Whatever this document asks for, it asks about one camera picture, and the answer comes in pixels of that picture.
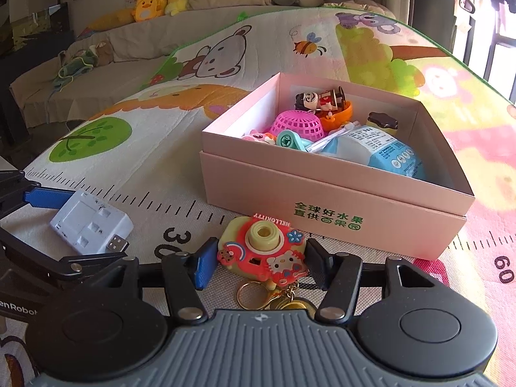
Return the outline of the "red hello kitty toy camera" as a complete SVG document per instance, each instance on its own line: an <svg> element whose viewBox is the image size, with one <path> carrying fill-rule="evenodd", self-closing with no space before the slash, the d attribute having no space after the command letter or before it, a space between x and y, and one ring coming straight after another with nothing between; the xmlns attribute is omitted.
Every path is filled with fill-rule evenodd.
<svg viewBox="0 0 516 387"><path fill-rule="evenodd" d="M273 290L309 274L305 247L305 235L289 222L256 213L230 221L219 240L217 260L228 271Z"/></svg>

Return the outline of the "white usb charger box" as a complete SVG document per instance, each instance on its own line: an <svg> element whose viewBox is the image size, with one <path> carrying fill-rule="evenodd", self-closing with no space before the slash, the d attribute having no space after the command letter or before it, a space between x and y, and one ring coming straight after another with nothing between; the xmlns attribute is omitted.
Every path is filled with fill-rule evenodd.
<svg viewBox="0 0 516 387"><path fill-rule="evenodd" d="M123 253L134 225L129 216L85 191L75 191L50 227L80 255Z"/></svg>

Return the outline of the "blue white plastic packet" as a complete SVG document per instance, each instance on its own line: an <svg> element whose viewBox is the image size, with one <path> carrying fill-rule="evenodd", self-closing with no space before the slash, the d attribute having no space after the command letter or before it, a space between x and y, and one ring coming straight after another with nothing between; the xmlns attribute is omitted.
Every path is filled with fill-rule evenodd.
<svg viewBox="0 0 516 387"><path fill-rule="evenodd" d="M399 176L427 180L423 162L414 149L382 129L367 125L336 132L329 135L324 145L319 141L306 150Z"/></svg>

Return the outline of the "teal plastic crank handle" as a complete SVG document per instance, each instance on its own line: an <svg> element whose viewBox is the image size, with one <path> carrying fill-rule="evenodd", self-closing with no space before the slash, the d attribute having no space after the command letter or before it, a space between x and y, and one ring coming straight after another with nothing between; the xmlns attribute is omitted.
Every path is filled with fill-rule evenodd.
<svg viewBox="0 0 516 387"><path fill-rule="evenodd" d="M296 132L284 129L276 137L276 145L283 148L295 149L306 152L307 148L312 145L312 142L307 139L303 139Z"/></svg>

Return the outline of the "orange plastic cup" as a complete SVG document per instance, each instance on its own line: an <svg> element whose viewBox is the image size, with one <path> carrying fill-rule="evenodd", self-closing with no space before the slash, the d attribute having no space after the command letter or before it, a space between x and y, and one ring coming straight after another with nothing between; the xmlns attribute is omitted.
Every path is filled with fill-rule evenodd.
<svg viewBox="0 0 516 387"><path fill-rule="evenodd" d="M329 116L327 112L318 112L317 117L319 118L322 128L326 134L331 131L337 130L341 126L352 120L353 108L350 101L344 103L344 109L334 111L332 116Z"/></svg>

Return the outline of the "pink plastic basket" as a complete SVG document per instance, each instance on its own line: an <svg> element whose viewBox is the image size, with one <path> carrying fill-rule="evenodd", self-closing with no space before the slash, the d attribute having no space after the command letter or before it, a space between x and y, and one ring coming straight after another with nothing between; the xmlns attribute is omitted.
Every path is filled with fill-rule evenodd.
<svg viewBox="0 0 516 387"><path fill-rule="evenodd" d="M286 110L279 113L269 133L278 136L284 130L293 131L302 139L313 143L325 137L320 119L314 113L301 110Z"/></svg>

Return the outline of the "cartoon figure keychain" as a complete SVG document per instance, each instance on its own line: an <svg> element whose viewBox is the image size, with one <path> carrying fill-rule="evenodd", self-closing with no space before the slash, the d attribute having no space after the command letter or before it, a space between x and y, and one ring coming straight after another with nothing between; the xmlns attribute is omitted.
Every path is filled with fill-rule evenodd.
<svg viewBox="0 0 516 387"><path fill-rule="evenodd" d="M320 93L306 92L296 95L295 110L320 114L331 119L344 109L345 96L341 86Z"/></svg>

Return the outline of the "pink cardboard box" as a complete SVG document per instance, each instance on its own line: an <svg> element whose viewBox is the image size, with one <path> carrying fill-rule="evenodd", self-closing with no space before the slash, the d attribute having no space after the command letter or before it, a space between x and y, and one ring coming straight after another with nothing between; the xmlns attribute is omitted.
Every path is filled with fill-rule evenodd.
<svg viewBox="0 0 516 387"><path fill-rule="evenodd" d="M466 221L474 194L455 154L420 101L343 84L353 119L370 112L399 122L397 137L420 156L427 180L329 156L241 139L267 129L297 94L337 86L279 74L207 126L200 161L208 203L244 215L281 218L296 229L434 260Z"/></svg>

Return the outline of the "pink toy figure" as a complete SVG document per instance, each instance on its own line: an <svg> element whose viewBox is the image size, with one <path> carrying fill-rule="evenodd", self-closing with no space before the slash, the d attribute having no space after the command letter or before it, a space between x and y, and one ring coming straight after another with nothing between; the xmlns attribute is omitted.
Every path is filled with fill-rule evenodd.
<svg viewBox="0 0 516 387"><path fill-rule="evenodd" d="M256 143L267 143L269 145L276 145L276 137L270 133L262 133L255 129L241 137L244 141L251 141Z"/></svg>

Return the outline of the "green plush on sofa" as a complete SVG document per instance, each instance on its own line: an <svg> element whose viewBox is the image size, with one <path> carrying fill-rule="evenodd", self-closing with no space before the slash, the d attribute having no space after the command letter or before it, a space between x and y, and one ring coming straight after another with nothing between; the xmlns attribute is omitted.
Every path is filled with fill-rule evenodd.
<svg viewBox="0 0 516 387"><path fill-rule="evenodd" d="M69 60L65 59L65 52L59 53L60 68L53 80L53 89L60 92L71 84L77 77L89 73L99 63L99 57L94 45L79 50Z"/></svg>

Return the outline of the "dark tv cabinet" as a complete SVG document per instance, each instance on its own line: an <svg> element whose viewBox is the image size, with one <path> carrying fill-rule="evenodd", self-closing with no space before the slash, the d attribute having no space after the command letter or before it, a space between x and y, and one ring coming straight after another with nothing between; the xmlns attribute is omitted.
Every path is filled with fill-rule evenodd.
<svg viewBox="0 0 516 387"><path fill-rule="evenodd" d="M1 0L1 6L10 0ZM11 84L72 44L68 7L61 0L27 17L1 23L1 143L10 152L31 140Z"/></svg>

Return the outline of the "yellow pudding toy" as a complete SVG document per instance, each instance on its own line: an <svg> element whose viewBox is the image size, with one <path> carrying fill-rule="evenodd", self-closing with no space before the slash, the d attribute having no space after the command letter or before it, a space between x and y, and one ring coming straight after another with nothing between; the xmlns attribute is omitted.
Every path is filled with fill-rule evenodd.
<svg viewBox="0 0 516 387"><path fill-rule="evenodd" d="M396 136L399 128L399 122L397 119L393 118L393 116L390 116L389 114L380 112L370 112L367 116L366 125L381 129L392 136Z"/></svg>

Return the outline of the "grey sofa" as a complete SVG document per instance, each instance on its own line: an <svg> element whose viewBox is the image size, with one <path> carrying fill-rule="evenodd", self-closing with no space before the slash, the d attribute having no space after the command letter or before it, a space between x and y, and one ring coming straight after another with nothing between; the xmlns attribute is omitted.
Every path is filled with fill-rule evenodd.
<svg viewBox="0 0 516 387"><path fill-rule="evenodd" d="M215 118L279 74L314 78L316 86L357 81L338 39L351 21L372 33L387 83L403 32L393 19L342 7L248 6L183 11L96 33L65 50L84 74L57 88L62 59L54 57L17 77L11 93L29 128L154 107Z"/></svg>

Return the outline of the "orange tiger plush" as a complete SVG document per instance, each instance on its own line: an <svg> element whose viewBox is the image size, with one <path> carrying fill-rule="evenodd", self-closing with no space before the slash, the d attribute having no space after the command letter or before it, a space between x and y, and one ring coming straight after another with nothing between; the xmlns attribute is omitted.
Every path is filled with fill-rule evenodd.
<svg viewBox="0 0 516 387"><path fill-rule="evenodd" d="M143 22L164 14L167 0L136 0L133 8L120 9L94 20L86 29L104 32L135 22Z"/></svg>

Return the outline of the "gold bell keychain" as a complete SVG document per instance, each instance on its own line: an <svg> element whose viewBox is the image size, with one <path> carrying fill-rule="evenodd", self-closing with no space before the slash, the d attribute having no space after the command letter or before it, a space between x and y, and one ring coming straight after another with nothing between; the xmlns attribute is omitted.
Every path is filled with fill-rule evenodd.
<svg viewBox="0 0 516 387"><path fill-rule="evenodd" d="M246 281L235 294L239 308L251 311L304 310L313 318L317 307L310 300L297 294L300 289L315 289L315 284L294 282L286 287L268 289L264 282Z"/></svg>

